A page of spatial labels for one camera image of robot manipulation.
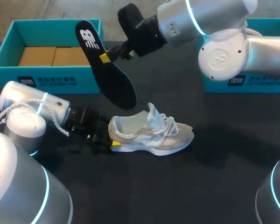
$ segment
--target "shoe tongue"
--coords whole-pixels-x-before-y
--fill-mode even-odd
[[[152,103],[148,103],[148,106],[150,108],[147,123],[148,125],[154,130],[154,131],[160,131],[165,128],[165,121],[160,115],[160,113],[157,111],[157,109],[154,107]]]

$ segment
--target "cardboard box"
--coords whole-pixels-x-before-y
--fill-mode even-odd
[[[259,31],[263,36],[280,36],[280,18],[248,18],[248,28]],[[199,53],[204,38],[197,40],[196,50]],[[280,93],[280,80],[259,74],[240,73],[226,81],[214,81],[202,72],[205,92],[213,93]]]
[[[52,66],[56,47],[25,47],[19,66]]]
[[[82,48],[56,48],[53,66],[90,66]]]
[[[22,82],[50,94],[96,94],[100,90],[89,65],[28,66],[20,61],[26,47],[80,47],[77,20],[13,21],[0,47],[0,85]],[[88,20],[104,41],[101,20]]]

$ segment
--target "yellow tab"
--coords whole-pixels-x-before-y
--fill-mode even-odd
[[[119,147],[121,147],[121,146],[122,146],[122,144],[121,144],[121,143],[116,142],[116,141],[113,141],[113,142],[112,142],[112,146],[111,146],[111,148],[119,148]]]
[[[106,53],[100,55],[99,57],[100,57],[100,59],[101,59],[101,61],[102,61],[103,63],[111,62],[111,61],[110,61],[110,58],[108,57],[108,55],[107,55]]]

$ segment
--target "shoe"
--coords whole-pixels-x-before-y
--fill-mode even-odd
[[[160,114],[155,106],[130,117],[115,116],[108,131],[110,138],[120,142],[114,152],[149,151],[154,155],[169,155],[187,147],[194,138],[192,127],[176,123],[173,117]]]

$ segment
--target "shoelace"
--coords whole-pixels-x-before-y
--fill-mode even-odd
[[[164,121],[167,122],[167,125],[164,129],[155,132],[154,134],[160,134],[164,133],[164,136],[162,139],[166,138],[167,136],[176,136],[178,134],[178,127],[176,125],[176,122],[174,121],[174,117],[166,117],[166,114],[161,113],[162,118]]]

